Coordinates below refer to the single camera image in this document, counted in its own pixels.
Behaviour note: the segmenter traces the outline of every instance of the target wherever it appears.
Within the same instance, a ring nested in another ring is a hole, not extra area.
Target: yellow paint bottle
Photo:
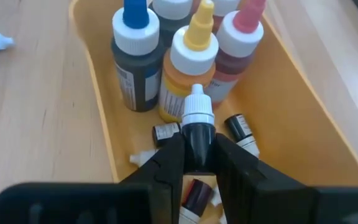
[[[190,25],[178,29],[165,53],[158,106],[165,122],[180,121],[191,86],[199,83],[207,87],[215,73],[219,44],[211,33],[213,12],[212,0],[202,0]]]

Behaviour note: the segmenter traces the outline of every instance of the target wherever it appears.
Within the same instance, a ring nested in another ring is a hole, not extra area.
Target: yellow cap
[[[202,51],[208,48],[211,42],[212,26],[214,25],[213,13],[214,2],[202,0],[185,33],[184,42],[189,49]]]

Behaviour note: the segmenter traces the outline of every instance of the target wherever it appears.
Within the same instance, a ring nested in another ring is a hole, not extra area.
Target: wooden table
[[[70,0],[0,0],[0,191],[31,180],[111,181]],[[270,0],[289,51],[358,155],[358,11],[351,0]]]

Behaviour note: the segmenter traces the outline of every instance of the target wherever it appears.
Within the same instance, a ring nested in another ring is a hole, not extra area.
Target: blue cap
[[[146,0],[124,0],[124,24],[132,29],[142,29],[149,24]]]

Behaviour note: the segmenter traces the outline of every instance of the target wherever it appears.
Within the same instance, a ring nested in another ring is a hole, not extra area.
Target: yellow tray
[[[98,102],[112,177],[134,172],[129,155],[153,149],[152,126],[162,124],[157,110],[129,111],[122,102],[110,50],[112,15],[122,0],[76,0],[70,17],[85,44]],[[216,127],[242,113],[254,133],[260,159],[308,185],[358,185],[358,158],[299,71],[270,23],[255,60],[227,100],[215,111]],[[212,186],[213,178],[205,180]],[[203,223],[213,223],[221,207],[208,205]]]

